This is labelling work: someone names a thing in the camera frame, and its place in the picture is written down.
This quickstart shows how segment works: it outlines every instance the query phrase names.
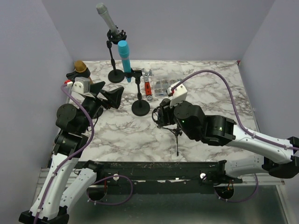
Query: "microphone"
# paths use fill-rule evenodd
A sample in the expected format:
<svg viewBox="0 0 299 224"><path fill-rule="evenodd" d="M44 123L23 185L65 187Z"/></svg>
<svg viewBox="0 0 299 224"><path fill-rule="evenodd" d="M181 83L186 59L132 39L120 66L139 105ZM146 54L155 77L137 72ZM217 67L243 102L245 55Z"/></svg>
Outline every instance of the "microphone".
<svg viewBox="0 0 299 224"><path fill-rule="evenodd" d="M131 63L130 63L130 59L129 59L130 49L129 49L128 43L126 41L118 42L118 53L121 56L123 71L130 73L131 72Z"/></svg>
<svg viewBox="0 0 299 224"><path fill-rule="evenodd" d="M99 15L105 20L107 26L109 27L109 29L111 30L111 32L115 35L118 35L120 32L118 31L118 29L116 28L116 25L114 24L114 22L112 21L108 9L107 7L104 5L104 3L99 3L97 4L97 11L99 13Z"/></svg>

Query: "red tool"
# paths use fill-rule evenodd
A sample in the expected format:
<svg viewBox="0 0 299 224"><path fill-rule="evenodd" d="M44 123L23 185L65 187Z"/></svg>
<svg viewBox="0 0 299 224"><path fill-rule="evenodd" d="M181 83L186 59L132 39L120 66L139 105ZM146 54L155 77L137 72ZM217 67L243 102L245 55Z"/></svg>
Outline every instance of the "red tool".
<svg viewBox="0 0 299 224"><path fill-rule="evenodd" d="M145 88L145 95L148 100L152 100L152 94L150 89L150 82L149 82L149 76L151 76L151 70L149 72L144 72L143 78L144 78L144 88Z"/></svg>

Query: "marble table surface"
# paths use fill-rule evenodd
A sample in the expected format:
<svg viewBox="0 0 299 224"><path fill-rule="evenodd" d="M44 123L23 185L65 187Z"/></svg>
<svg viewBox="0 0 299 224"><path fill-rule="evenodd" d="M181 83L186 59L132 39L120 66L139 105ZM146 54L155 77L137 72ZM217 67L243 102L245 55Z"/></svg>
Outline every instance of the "marble table surface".
<svg viewBox="0 0 299 224"><path fill-rule="evenodd" d="M201 142L189 140L183 134L179 136L179 156L176 154L175 136L156 127L152 121L151 112L159 105L163 97L153 97L149 102L150 112L144 117L137 117L131 111L131 105L137 100L137 87L134 78L128 83L126 80L118 84L109 82L107 76L112 69L110 61L85 62L91 72L94 82L105 81L104 90L109 91L117 87L125 88L121 106L118 110L104 110L95 126L95 136L80 160L94 161L219 161L242 159L253 153L234 147L213 147ZM236 62L164 62L164 61L131 61L133 69L145 71L152 65L163 66L165 73L171 73L171 68L180 65L185 76L202 69L211 69L222 74L228 81L240 114L242 123L256 130L253 114L250 109L241 75ZM121 62L116 67L122 69ZM236 120L228 91L222 80L214 74L198 75L186 82L188 90L187 101L200 105L206 115L219 114ZM142 78L141 91L146 100L144 82ZM72 95L82 102L83 97L76 93Z"/></svg>

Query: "gray wall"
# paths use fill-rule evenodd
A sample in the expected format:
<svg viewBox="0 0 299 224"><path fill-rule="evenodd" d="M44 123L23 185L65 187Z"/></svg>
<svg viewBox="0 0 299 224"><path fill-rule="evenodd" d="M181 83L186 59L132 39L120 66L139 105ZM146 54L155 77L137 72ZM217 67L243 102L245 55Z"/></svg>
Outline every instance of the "gray wall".
<svg viewBox="0 0 299 224"><path fill-rule="evenodd" d="M98 15L102 0L43 0L75 60L107 60L108 27ZM128 34L131 59L237 60L274 0L106 0Z"/></svg>
<svg viewBox="0 0 299 224"><path fill-rule="evenodd" d="M299 137L298 12L298 0L276 0L241 61L261 132L280 138ZM286 183L298 211L299 176Z"/></svg>
<svg viewBox="0 0 299 224"><path fill-rule="evenodd" d="M0 223L16 224L50 157L73 65L40 0L0 1L0 29Z"/></svg>

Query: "black microphone stand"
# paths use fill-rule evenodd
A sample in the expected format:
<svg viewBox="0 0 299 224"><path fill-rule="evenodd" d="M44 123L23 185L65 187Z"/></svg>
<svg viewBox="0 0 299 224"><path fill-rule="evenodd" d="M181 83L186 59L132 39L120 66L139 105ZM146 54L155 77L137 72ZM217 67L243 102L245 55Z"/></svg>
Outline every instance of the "black microphone stand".
<svg viewBox="0 0 299 224"><path fill-rule="evenodd" d="M126 32L124 32L123 30L118 35L113 34L111 30L109 30L107 33L107 37L108 37L107 47L109 49L109 53L111 57L111 65L113 67L113 70L108 74L108 79L112 83L120 83L122 80L124 80L125 76L122 70L116 69L115 60L113 59L111 48L112 48L112 43L118 44L119 41L125 41L127 35Z"/></svg>
<svg viewBox="0 0 299 224"><path fill-rule="evenodd" d="M140 78L142 76L141 70L132 70L131 72L124 72L124 76L127 78L134 77L135 83L137 85L138 93L137 93L137 100L132 104L132 112L136 116L142 117L147 115L150 112L150 104L142 99L142 94L140 92Z"/></svg>

